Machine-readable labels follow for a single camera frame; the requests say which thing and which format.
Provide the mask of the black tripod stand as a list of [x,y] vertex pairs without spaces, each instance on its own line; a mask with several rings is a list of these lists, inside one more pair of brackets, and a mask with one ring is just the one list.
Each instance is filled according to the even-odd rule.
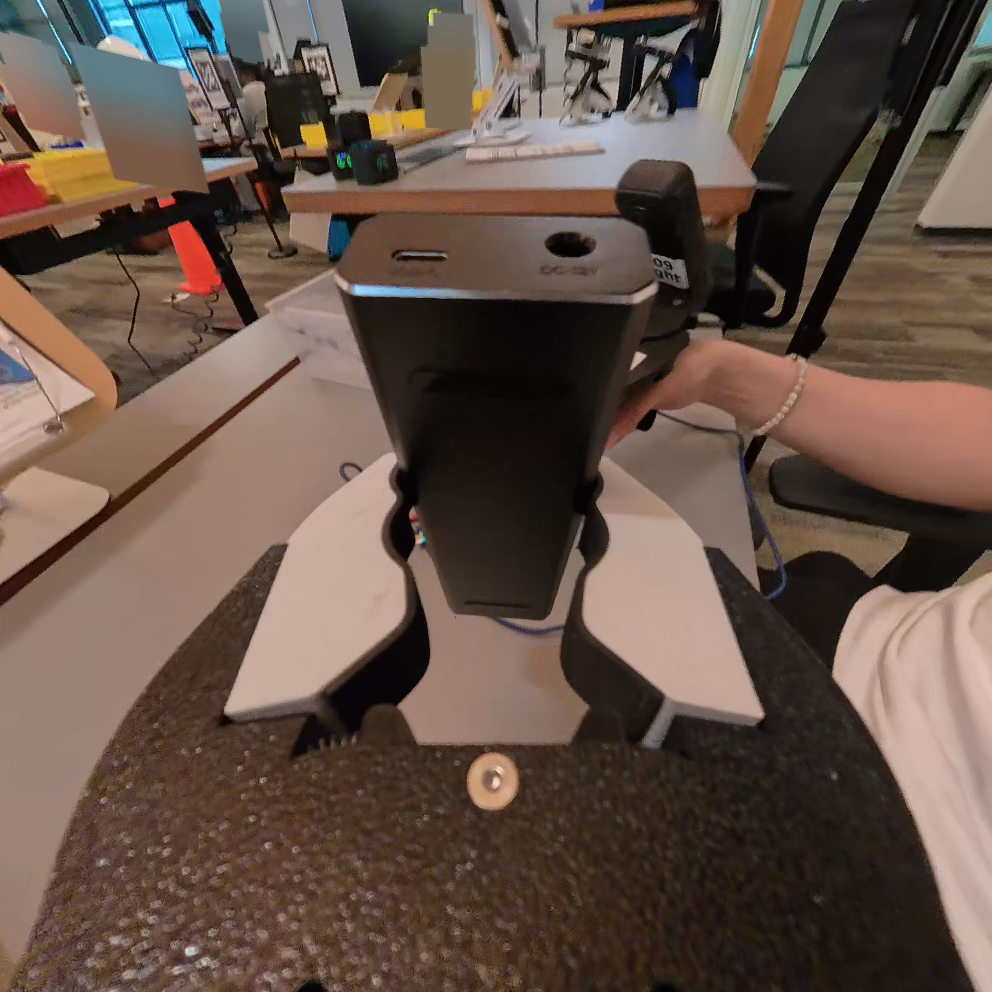
[[812,358],[826,340],[825,319],[848,275],[885,193],[939,89],[947,86],[972,43],[987,2],[912,2],[910,18],[884,75],[876,122],[883,137],[861,183],[787,355]]

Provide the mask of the framed marker sign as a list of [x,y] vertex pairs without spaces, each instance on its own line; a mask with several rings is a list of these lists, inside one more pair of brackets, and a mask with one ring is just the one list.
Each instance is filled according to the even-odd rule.
[[340,87],[328,43],[304,43],[301,40],[294,55],[305,72],[317,77],[323,95],[339,95]]
[[184,49],[192,73],[202,90],[211,110],[218,113],[232,108],[231,99],[225,89],[224,78],[219,70],[219,62],[209,48],[189,46]]

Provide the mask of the grey desk with wooden edge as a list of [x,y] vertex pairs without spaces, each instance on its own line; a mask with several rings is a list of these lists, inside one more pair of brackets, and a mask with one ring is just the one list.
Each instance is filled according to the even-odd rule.
[[332,175],[298,180],[283,192],[292,215],[381,213],[576,216],[617,215],[614,196],[639,160],[682,162],[693,172],[704,216],[737,217],[751,205],[757,180],[723,126],[700,111],[668,120],[613,115],[563,127],[557,118],[525,123],[528,144],[594,142],[588,156],[472,164],[464,150],[417,167],[397,180],[365,186]]

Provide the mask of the white label strip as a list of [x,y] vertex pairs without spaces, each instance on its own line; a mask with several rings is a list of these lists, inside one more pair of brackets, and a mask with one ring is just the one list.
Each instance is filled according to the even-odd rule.
[[511,146],[472,146],[465,151],[469,164],[528,162],[569,157],[588,157],[605,153],[598,142],[582,141],[558,144],[518,144]]

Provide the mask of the wooden office desk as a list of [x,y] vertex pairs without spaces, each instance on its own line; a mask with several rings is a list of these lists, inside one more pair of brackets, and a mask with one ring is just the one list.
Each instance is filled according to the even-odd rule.
[[37,275],[111,249],[126,249],[141,236],[189,221],[204,242],[242,324],[249,326],[258,314],[218,230],[213,195],[222,182],[252,176],[257,163],[226,158],[206,159],[203,165],[206,192],[136,184],[127,190],[2,217],[2,268],[14,277]]

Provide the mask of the person's right hand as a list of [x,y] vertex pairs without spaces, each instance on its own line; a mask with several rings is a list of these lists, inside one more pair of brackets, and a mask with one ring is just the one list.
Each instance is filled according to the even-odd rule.
[[684,349],[667,376],[628,390],[618,408],[606,446],[627,438],[651,411],[676,412],[705,404],[748,428],[762,428],[785,407],[801,365],[727,342],[695,342]]

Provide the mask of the orange traffic cone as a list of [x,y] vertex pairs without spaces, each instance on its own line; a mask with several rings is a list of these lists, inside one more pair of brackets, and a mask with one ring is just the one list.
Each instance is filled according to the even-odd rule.
[[179,293],[187,296],[210,297],[224,291],[217,268],[191,221],[171,225],[167,229],[182,270]]

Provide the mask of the small yellow bin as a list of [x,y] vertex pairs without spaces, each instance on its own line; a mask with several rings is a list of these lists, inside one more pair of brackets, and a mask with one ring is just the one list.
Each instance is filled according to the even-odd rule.
[[104,150],[72,148],[38,153],[25,161],[28,175],[50,204],[68,204],[112,192],[131,191],[138,182],[118,180]]

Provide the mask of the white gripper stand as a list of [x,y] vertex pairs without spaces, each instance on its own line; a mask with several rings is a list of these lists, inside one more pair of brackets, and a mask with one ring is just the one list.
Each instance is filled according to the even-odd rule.
[[455,139],[456,150],[473,147],[508,147],[530,138],[527,126],[519,118],[505,117],[518,102],[522,84],[530,80],[534,59],[532,54],[504,61],[497,70],[489,100],[475,118],[470,132]]
[[677,111],[677,96],[672,84],[676,53],[665,48],[658,40],[644,38],[635,43],[635,53],[653,56],[655,64],[648,73],[638,93],[625,110],[629,122],[667,121]]
[[613,100],[600,79],[609,64],[609,39],[589,29],[569,31],[564,53],[561,125],[586,125],[611,116]]

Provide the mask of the printed instruction sheet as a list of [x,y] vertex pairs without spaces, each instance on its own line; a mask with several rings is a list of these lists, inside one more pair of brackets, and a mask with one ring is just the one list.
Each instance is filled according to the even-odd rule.
[[60,440],[68,414],[93,399],[93,390],[1,323],[2,465]]

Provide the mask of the person's right forearm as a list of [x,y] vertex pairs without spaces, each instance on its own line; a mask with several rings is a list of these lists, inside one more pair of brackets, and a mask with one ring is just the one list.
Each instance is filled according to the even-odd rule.
[[807,366],[796,401],[771,436],[895,497],[991,509],[988,389],[872,380]]

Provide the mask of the black printed usb hub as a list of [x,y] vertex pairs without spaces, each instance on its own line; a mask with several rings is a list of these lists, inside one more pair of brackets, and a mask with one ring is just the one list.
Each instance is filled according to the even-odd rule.
[[449,606],[547,618],[658,289],[646,232],[380,214],[334,278]]

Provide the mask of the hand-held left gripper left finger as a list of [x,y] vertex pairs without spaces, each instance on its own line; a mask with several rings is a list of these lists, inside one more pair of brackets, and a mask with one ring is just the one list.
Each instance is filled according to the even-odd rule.
[[235,676],[232,722],[314,715],[359,726],[422,681],[428,623],[408,564],[411,505],[393,453],[322,502],[291,535]]

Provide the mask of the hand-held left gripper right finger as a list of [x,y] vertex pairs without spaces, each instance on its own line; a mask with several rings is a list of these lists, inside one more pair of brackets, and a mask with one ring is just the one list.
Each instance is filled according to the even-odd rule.
[[701,539],[610,458],[582,527],[561,662],[590,710],[659,748],[679,717],[757,727],[765,712]]

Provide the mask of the clear plastic tray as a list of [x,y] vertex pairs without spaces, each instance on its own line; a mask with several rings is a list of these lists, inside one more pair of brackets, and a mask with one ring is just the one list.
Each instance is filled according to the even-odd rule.
[[315,380],[371,391],[371,383],[331,269],[266,303]]

